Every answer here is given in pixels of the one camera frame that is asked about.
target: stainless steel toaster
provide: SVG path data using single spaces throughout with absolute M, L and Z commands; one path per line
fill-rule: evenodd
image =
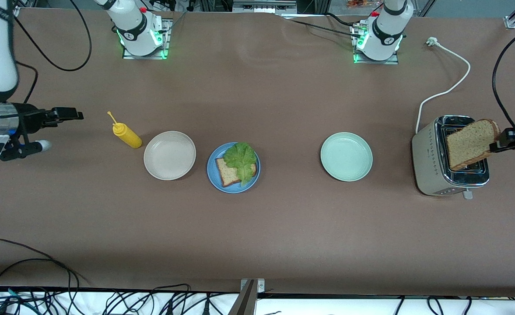
M 474 188 L 489 181 L 487 159 L 468 165 L 461 170 L 451 170 L 448 164 L 446 136 L 461 130 L 475 120 L 467 116 L 446 115 L 413 136 L 413 165 L 419 190 L 429 196 L 449 196 L 463 193 L 472 199 Z

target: lettuce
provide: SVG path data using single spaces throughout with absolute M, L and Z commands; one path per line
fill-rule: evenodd
M 236 169 L 243 186 L 253 177 L 251 165 L 257 162 L 257 156 L 249 144 L 238 142 L 225 152 L 224 162 L 227 167 Z

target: yellow squeeze bottle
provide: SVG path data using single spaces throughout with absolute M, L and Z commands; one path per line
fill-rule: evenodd
M 129 127 L 124 123 L 116 122 L 116 119 L 113 118 L 112 112 L 108 112 L 108 115 L 113 119 L 113 122 L 115 122 L 113 124 L 113 134 L 118 136 L 119 139 L 130 145 L 133 149 L 137 149 L 143 145 L 143 140 L 141 140 L 133 130 L 129 129 Z

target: toast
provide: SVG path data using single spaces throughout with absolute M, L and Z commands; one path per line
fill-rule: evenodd
M 497 141 L 501 130 L 491 119 L 480 119 L 446 137 L 448 163 L 451 170 L 460 170 L 469 164 L 491 156 L 489 145 Z
M 217 159 L 217 167 L 219 168 L 219 173 L 221 174 L 221 181 L 223 183 L 223 187 L 228 187 L 232 184 L 239 183 L 242 180 L 238 177 L 236 168 L 229 168 L 226 165 L 226 162 L 223 158 Z M 251 166 L 254 177 L 257 173 L 257 165 L 252 164 Z

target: sandwich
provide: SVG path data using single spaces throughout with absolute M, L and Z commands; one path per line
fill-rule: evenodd
M 217 159 L 223 187 L 235 183 L 246 185 L 257 174 L 257 155 L 245 142 L 238 142 Z

